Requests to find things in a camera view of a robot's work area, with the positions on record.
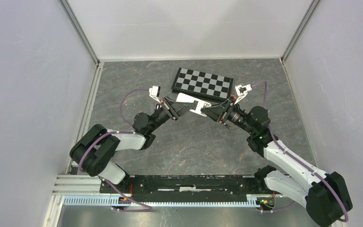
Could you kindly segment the white red remote control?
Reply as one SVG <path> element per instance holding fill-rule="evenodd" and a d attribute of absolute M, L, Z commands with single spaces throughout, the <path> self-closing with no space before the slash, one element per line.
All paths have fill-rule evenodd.
<path fill-rule="evenodd" d="M 177 95 L 176 101 L 182 102 L 182 103 L 192 103 L 193 108 L 190 109 L 190 112 L 204 116 L 204 117 L 207 117 L 207 115 L 202 113 L 201 109 L 212 106 L 212 104 L 210 102 L 207 102 L 202 99 L 198 99 L 196 97 L 193 97 L 193 96 L 190 96 L 190 95 L 187 95 L 184 93 L 179 93 Z"/>

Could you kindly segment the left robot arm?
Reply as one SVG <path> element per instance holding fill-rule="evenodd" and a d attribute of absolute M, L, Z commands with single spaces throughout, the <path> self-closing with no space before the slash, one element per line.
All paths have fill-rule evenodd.
<path fill-rule="evenodd" d="M 168 120 L 178 120 L 197 104 L 163 97 L 152 114 L 138 113 L 134 117 L 131 131 L 109 131 L 96 124 L 73 146 L 69 156 L 89 176 L 99 176 L 111 182 L 117 192 L 125 192 L 130 181 L 126 172 L 111 161 L 115 152 L 147 149 L 156 138 L 153 132 L 157 128 Z"/>

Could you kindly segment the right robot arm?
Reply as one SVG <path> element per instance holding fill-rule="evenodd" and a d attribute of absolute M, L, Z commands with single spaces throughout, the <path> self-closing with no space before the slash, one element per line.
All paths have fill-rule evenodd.
<path fill-rule="evenodd" d="M 250 149 L 261 157 L 282 168 L 271 170 L 255 178 L 254 187 L 260 193 L 269 190 L 282 193 L 303 206 L 310 218 L 321 227 L 328 227 L 336 221 L 348 222 L 353 204 L 344 177 L 338 172 L 326 171 L 289 149 L 272 131 L 268 110 L 255 106 L 247 113 L 231 100 L 210 107 L 201 112 L 215 122 L 227 121 L 249 134 Z"/>

